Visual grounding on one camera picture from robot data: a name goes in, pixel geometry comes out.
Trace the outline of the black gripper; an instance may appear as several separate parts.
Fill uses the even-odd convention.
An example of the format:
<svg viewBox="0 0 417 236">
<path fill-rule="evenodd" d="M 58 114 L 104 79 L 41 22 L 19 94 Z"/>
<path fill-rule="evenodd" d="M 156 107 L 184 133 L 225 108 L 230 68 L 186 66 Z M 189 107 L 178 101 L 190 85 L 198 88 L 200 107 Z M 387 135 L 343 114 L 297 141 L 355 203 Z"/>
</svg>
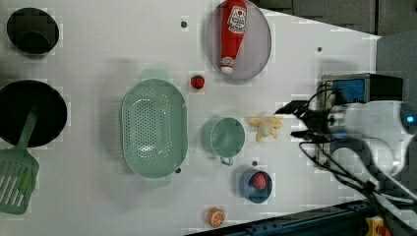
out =
<svg viewBox="0 0 417 236">
<path fill-rule="evenodd" d="M 329 136 L 331 131 L 328 126 L 329 109 L 310 110 L 307 100 L 292 100 L 283 107 L 277 109 L 274 114 L 301 115 L 301 120 L 307 127 L 305 131 L 293 131 L 290 135 L 297 139 L 308 139 L 313 136 Z"/>
</svg>

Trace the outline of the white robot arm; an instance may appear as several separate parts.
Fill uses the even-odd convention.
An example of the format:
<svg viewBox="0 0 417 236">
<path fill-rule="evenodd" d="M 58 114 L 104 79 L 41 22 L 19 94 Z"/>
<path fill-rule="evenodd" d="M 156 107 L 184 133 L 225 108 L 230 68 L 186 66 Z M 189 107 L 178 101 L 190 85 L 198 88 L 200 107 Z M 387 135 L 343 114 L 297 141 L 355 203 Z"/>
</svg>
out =
<svg viewBox="0 0 417 236">
<path fill-rule="evenodd" d="M 293 100 L 276 112 L 291 114 L 307 127 L 291 134 L 328 159 L 322 168 L 356 190 L 376 208 L 416 227 L 416 195 L 394 179 L 404 167 L 416 137 L 416 113 L 403 101 L 338 104 L 311 110 L 308 100 Z"/>
</svg>

